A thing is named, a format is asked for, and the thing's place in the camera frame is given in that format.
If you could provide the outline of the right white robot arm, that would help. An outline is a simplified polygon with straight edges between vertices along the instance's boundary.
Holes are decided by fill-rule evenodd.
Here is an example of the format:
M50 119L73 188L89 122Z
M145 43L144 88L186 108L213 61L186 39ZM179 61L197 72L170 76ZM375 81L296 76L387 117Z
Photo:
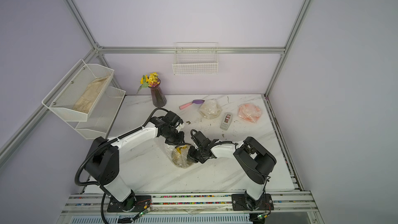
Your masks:
M235 159L250 179L245 190L246 198L253 202L259 202L263 198L269 175L277 164L276 158L264 146L250 136L234 143L210 140L195 129L190 134L195 146L189 148L188 161L203 164L210 159Z

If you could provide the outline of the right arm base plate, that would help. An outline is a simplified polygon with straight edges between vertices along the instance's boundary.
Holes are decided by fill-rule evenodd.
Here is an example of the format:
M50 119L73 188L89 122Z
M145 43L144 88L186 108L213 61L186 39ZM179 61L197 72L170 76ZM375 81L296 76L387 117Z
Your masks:
M234 211L274 210L274 204L270 194L263 193L259 200L254 200L247 194L233 194L231 195L231 199Z

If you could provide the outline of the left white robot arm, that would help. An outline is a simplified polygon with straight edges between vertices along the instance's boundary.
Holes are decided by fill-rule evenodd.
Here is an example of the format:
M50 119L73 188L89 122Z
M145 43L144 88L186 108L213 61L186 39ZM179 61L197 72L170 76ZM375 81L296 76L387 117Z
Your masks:
M74 182L78 186L96 185L118 202L134 199L134 191L120 175L121 159L142 143L163 137L172 145L184 141L183 120L174 112L156 108L141 126L111 140L96 138L78 168Z

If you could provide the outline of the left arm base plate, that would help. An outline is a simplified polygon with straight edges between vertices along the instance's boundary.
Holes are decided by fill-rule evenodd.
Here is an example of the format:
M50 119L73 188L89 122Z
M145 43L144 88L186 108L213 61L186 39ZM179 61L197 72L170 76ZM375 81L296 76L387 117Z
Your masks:
M124 202L117 201L111 197L107 207L108 213L140 213L144 209L149 208L152 201L150 195L136 195L134 198L127 198Z

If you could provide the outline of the dark yellow patterned plate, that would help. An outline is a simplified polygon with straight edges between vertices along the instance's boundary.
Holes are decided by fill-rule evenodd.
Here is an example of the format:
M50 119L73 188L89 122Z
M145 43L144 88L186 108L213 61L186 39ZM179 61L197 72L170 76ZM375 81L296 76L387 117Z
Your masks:
M190 147L190 144L185 144L175 147L172 151L172 163L176 167L186 169L193 165L193 163L188 160L188 151Z

